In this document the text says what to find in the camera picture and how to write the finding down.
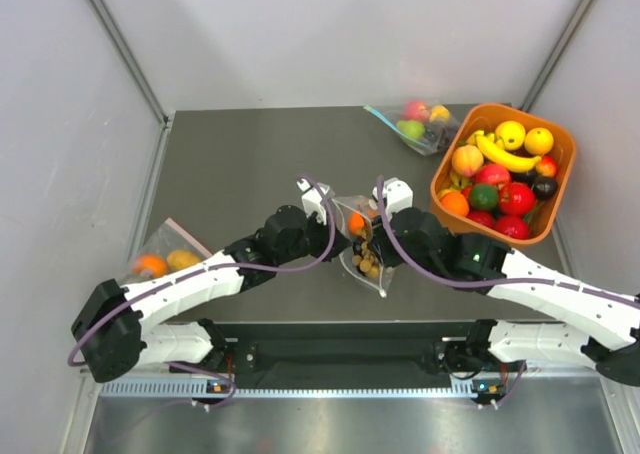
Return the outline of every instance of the orange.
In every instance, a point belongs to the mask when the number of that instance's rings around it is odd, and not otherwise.
[[[458,214],[461,217],[467,217],[469,214],[469,202],[459,192],[450,192],[440,199],[440,202],[447,211],[453,214]]]
[[[364,217],[357,212],[351,214],[347,225],[352,236],[363,236],[364,233]]]
[[[167,275],[169,266],[160,256],[145,254],[135,260],[131,270],[134,274],[142,274],[143,276],[151,276],[157,279]]]

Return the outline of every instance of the red tomato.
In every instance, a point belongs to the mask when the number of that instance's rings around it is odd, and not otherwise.
[[[487,164],[476,173],[474,182],[476,184],[491,184],[500,188],[511,182],[511,174],[498,164]]]
[[[512,182],[500,189],[500,210],[510,216],[524,216],[533,209],[536,196],[526,184]]]
[[[558,163],[550,156],[542,156],[542,159],[536,164],[536,171],[541,176],[556,177],[558,173]]]
[[[493,216],[487,211],[471,211],[467,214],[467,219],[471,219],[473,222],[477,222],[488,228],[492,228],[495,223]]]
[[[512,239],[529,239],[529,226],[517,216],[503,216],[496,221],[493,228]]]

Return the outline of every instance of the green fruit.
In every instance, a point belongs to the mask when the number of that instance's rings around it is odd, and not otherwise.
[[[425,131],[424,124],[420,121],[398,121],[398,130],[413,141],[420,139]]]
[[[476,184],[469,193],[469,204],[480,211],[490,211],[498,205],[498,189],[491,184]]]

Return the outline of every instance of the white wall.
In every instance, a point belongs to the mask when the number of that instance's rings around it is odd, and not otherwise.
[[[640,4],[598,0],[534,106],[578,157],[560,227],[585,281],[640,292]]]
[[[578,0],[106,0],[165,109],[519,104]]]
[[[123,261],[159,129],[85,0],[0,14],[0,451],[53,453],[69,328]]]

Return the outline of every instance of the ziploc bag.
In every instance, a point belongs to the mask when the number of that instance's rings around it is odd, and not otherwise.
[[[384,267],[380,250],[371,243],[372,220],[378,215],[375,204],[365,196],[334,197],[336,222],[340,232],[351,241],[352,248],[340,253],[344,269],[360,284],[387,297],[393,269]]]
[[[167,219],[127,263],[118,283],[131,284],[181,271],[211,257],[202,244]]]
[[[437,101],[410,101],[388,107],[364,106],[411,149],[428,156],[446,151],[456,137],[460,122]]]

